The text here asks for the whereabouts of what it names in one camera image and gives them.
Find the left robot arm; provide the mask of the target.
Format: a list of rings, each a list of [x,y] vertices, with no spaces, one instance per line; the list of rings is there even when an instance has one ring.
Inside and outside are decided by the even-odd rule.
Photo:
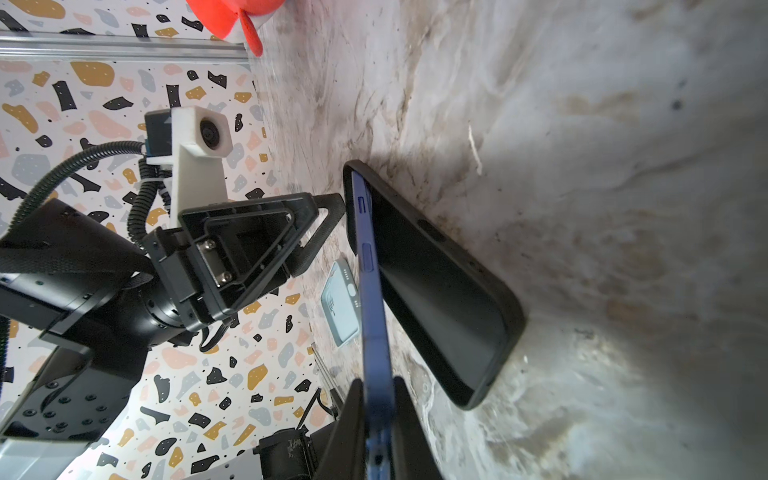
[[[54,349],[1,424],[2,477],[58,477],[118,418],[153,347],[212,349],[308,269],[345,211],[339,194],[218,204],[137,243],[58,200],[25,217],[1,242],[1,316]]]

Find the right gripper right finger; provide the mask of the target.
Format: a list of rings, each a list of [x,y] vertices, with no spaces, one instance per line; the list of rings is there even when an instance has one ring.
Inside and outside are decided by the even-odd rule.
[[[397,480],[442,480],[402,377],[394,378],[396,412],[392,424],[392,473]]]

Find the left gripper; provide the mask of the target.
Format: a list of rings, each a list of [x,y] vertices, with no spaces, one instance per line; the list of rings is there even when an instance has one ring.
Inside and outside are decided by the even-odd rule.
[[[185,330],[179,336],[211,336],[212,326],[224,336],[238,311],[308,270],[345,213],[341,194],[306,192],[184,210],[182,229],[140,241],[162,285],[154,305]]]

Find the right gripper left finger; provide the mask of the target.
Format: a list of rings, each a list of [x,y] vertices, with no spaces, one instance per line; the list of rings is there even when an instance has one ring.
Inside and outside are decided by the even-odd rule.
[[[314,480],[361,480],[366,474],[363,381],[355,379],[316,470]]]

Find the light blue phone case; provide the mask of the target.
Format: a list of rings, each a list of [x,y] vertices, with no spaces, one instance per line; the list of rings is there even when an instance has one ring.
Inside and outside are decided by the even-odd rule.
[[[360,295],[345,258],[340,257],[333,263],[320,301],[337,348],[349,343],[360,333]]]

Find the blue smartphone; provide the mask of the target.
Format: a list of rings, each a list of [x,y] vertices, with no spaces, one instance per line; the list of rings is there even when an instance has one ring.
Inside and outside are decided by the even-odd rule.
[[[394,477],[391,440],[395,415],[395,386],[375,245],[373,205],[364,178],[354,172],[351,180],[363,337],[367,477],[385,480]]]

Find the red whale toy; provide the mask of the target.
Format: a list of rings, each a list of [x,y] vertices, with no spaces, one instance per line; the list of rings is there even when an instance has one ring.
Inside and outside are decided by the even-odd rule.
[[[284,0],[187,0],[192,13],[215,37],[244,44],[256,56],[263,55],[257,30],[285,3]]]

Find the black phone case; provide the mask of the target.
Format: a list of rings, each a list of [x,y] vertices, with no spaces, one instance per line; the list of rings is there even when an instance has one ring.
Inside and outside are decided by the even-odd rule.
[[[477,407],[525,325],[507,285],[432,224],[371,167],[343,167],[347,237],[357,256],[351,175],[368,185],[384,309],[389,308],[451,402]]]

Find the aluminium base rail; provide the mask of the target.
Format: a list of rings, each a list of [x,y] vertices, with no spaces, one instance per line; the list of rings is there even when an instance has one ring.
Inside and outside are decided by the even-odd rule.
[[[64,33],[1,33],[1,57],[26,60],[246,63],[245,48],[222,41]]]

